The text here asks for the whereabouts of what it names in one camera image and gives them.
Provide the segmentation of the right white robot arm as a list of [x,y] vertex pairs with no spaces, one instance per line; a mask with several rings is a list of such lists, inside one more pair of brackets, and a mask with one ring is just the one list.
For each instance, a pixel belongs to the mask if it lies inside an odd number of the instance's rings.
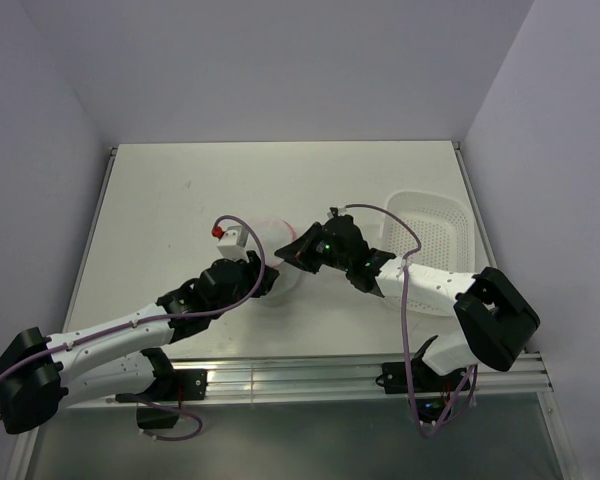
[[426,340],[406,369],[418,393],[456,387],[461,371],[476,364],[508,371],[540,326],[539,316],[502,271],[458,273],[409,263],[370,247],[350,215],[314,223],[275,255],[312,274],[323,266],[339,270],[363,293],[414,299],[455,317],[458,330]]

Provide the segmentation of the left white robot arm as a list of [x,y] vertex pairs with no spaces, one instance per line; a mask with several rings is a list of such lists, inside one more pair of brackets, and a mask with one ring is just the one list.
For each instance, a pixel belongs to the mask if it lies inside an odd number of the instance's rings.
[[10,435],[33,430],[60,409],[121,395],[163,399],[175,386],[164,346],[197,335],[250,299],[270,293],[277,269],[254,251],[220,259],[140,310],[92,328],[18,333],[0,356],[0,423]]

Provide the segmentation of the pink mesh laundry bag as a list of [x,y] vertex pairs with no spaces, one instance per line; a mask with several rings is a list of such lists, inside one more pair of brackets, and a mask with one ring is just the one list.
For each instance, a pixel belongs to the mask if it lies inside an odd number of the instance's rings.
[[298,286],[302,271],[278,258],[275,252],[295,241],[296,229],[287,221],[276,216],[248,217],[247,224],[258,236],[265,252],[265,263],[279,272],[270,292],[257,299],[266,306],[277,306],[286,302]]

